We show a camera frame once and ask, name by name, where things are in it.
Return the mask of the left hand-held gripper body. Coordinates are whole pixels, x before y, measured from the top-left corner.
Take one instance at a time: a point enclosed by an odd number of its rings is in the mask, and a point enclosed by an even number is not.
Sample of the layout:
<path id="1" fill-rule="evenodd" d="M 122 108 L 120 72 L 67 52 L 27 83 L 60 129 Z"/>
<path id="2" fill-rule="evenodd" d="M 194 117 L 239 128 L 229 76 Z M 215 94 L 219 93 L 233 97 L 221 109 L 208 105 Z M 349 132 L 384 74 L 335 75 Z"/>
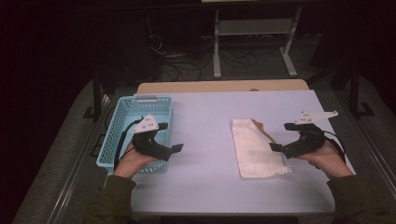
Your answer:
<path id="1" fill-rule="evenodd" d="M 132 144 L 134 149 L 143 155 L 161 161 L 168 161 L 172 154 L 171 148 L 161 145 L 155 140 L 158 131 L 162 131 L 158 130 L 158 124 L 156 119 L 150 114 L 143 117 L 132 130 Z"/>

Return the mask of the person's right hand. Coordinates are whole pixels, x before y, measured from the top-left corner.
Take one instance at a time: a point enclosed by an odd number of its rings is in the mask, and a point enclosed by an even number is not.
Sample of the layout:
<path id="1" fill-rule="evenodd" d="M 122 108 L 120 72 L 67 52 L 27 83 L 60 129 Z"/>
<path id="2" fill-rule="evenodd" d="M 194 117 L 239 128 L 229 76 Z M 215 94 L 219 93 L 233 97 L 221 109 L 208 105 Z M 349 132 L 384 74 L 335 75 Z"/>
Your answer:
<path id="1" fill-rule="evenodd" d="M 298 157 L 318 167 L 329 179 L 351 176 L 353 173 L 341 159 L 335 147 L 326 141 L 320 149 Z"/>

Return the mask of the white metal stand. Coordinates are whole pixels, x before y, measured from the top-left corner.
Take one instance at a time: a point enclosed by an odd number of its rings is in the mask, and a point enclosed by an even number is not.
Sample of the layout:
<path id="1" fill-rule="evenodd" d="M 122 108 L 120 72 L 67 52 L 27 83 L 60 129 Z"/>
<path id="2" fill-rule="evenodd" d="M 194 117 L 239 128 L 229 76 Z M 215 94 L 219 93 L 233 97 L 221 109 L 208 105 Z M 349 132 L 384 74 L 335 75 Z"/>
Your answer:
<path id="1" fill-rule="evenodd" d="M 297 7 L 294 15 L 286 19 L 259 19 L 259 20 L 227 20 L 219 18 L 219 11 L 215 12 L 214 21 L 214 78 L 221 78 L 219 38 L 230 35 L 286 35 L 287 40 L 279 48 L 283 62 L 290 77 L 297 77 L 297 71 L 289 56 L 290 46 L 294 38 L 303 8 Z"/>

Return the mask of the brown cloth piece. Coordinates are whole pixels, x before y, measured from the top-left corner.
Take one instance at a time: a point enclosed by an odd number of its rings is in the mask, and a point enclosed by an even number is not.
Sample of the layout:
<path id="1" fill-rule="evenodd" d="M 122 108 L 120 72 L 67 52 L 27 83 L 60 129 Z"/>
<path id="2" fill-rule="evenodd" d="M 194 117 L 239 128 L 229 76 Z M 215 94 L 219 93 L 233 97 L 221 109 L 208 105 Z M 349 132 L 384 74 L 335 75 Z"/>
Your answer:
<path id="1" fill-rule="evenodd" d="M 257 127 L 257 129 L 270 140 L 271 143 L 275 142 L 275 139 L 264 130 L 264 126 L 261 122 L 255 119 L 252 122 Z"/>

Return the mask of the wooden table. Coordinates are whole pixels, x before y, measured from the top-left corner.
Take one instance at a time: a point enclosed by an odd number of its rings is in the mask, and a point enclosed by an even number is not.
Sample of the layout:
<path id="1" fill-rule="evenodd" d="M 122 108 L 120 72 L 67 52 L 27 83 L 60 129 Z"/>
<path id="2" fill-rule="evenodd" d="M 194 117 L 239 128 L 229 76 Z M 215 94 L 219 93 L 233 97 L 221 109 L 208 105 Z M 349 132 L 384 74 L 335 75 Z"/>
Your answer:
<path id="1" fill-rule="evenodd" d="M 301 79 L 225 80 L 192 82 L 142 83 L 138 94 L 181 92 L 226 92 L 226 91 L 307 91 L 308 85 Z"/>

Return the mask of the white cloth bag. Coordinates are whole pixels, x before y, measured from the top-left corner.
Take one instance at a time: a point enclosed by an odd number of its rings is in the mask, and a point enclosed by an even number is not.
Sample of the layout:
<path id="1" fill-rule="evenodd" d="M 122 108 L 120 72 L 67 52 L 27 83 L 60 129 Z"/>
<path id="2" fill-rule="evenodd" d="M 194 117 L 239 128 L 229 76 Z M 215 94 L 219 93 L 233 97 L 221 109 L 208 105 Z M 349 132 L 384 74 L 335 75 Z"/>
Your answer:
<path id="1" fill-rule="evenodd" d="M 270 148 L 270 140 L 252 121 L 253 119 L 232 121 L 233 143 L 240 176 L 251 179 L 291 173 L 291 168 L 284 164 L 282 154 Z"/>

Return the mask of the person's left hand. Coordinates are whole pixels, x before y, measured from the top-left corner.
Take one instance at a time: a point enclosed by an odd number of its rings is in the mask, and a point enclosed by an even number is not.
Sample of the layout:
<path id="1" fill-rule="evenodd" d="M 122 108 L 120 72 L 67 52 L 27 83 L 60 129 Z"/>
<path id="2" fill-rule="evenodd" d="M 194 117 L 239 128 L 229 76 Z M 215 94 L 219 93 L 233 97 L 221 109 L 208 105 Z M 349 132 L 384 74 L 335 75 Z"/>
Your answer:
<path id="1" fill-rule="evenodd" d="M 130 143 L 127 146 L 117 168 L 114 170 L 114 175 L 132 179 L 141 168 L 156 160 L 156 158 L 152 158 L 137 152 L 134 149 L 133 144 Z"/>

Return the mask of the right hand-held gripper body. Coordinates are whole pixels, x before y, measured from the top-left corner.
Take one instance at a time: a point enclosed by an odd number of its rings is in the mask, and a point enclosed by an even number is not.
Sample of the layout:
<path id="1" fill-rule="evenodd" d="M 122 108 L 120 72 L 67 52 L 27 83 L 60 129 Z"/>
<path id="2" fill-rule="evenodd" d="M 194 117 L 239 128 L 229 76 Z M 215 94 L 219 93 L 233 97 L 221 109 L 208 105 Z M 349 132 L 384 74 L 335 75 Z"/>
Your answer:
<path id="1" fill-rule="evenodd" d="M 294 122 L 301 125 L 300 131 L 297 132 L 300 137 L 297 141 L 282 146 L 282 153 L 289 158 L 297 158 L 309 152 L 320 149 L 325 141 L 324 132 L 316 125 L 317 121 L 330 119 L 338 115 L 337 111 L 333 112 L 305 112 L 303 111 L 299 118 Z"/>

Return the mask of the light blue plastic basket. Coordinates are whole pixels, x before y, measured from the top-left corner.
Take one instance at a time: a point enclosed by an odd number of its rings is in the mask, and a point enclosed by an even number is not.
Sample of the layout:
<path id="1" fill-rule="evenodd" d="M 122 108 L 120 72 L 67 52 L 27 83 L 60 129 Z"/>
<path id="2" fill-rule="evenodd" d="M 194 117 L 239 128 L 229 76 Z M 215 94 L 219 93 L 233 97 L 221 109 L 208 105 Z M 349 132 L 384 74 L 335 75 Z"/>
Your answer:
<path id="1" fill-rule="evenodd" d="M 113 116 L 107 128 L 106 137 L 101 146 L 96 164 L 105 168 L 110 174 L 114 171 L 114 159 L 121 140 L 121 134 L 136 120 L 152 115 L 158 123 L 166 122 L 168 128 L 158 131 L 155 141 L 170 147 L 172 128 L 171 96 L 124 96 L 118 100 Z"/>

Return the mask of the white board sheet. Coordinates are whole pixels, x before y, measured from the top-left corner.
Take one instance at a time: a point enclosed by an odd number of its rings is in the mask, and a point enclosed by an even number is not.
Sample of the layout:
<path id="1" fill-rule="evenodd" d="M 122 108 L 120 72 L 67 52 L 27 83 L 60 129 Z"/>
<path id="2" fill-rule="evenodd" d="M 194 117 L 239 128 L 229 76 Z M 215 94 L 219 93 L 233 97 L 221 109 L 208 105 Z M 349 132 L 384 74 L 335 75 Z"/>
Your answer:
<path id="1" fill-rule="evenodd" d="M 291 173 L 243 179 L 233 146 L 234 119 L 255 119 L 278 143 L 297 139 L 284 125 L 322 106 L 313 91 L 175 93 L 171 156 L 163 174 L 138 174 L 136 213 L 158 215 L 299 216 L 334 210 L 327 177 L 306 161 L 290 159 Z"/>

